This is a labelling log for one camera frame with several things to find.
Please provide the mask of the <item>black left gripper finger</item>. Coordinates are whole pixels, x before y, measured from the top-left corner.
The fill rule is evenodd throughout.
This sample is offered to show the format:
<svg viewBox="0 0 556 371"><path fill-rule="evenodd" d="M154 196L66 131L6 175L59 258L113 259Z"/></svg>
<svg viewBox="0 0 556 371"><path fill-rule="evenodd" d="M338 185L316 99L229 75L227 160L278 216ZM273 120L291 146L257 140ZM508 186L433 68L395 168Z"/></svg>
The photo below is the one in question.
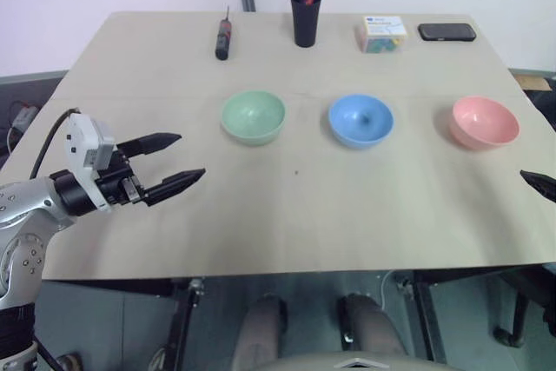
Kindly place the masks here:
<svg viewBox="0 0 556 371"><path fill-rule="evenodd" d="M117 148L127 158L131 158L139 155L149 155L166 149L181 138L182 136L179 134L158 132L140 136L126 142L120 142L117 144Z"/></svg>
<svg viewBox="0 0 556 371"><path fill-rule="evenodd" d="M148 206L153 206L179 195L198 182L205 173L206 169L192 169L166 177L156 186L145 189L142 201Z"/></svg>

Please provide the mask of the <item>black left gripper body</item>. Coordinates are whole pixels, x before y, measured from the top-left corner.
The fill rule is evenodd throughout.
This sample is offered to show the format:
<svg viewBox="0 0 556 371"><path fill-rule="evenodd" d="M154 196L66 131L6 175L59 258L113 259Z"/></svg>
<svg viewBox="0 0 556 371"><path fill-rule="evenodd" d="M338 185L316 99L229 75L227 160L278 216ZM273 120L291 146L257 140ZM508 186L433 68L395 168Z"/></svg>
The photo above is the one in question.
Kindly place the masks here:
<svg viewBox="0 0 556 371"><path fill-rule="evenodd" d="M116 148L106 169L98 171L95 180L104 199L110 206L137 203L147 197L146 189L139 182L129 159L139 156L135 149Z"/></svg>

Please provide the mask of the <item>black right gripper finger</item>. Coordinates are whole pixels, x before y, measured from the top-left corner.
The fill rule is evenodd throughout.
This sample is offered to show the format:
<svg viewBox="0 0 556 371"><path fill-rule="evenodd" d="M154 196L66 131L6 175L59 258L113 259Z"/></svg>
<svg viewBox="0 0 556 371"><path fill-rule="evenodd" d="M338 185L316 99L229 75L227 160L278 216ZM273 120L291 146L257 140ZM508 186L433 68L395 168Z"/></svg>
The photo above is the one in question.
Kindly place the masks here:
<svg viewBox="0 0 556 371"><path fill-rule="evenodd" d="M540 173L521 170L521 177L532 188L551 202L556 202L556 180Z"/></svg>

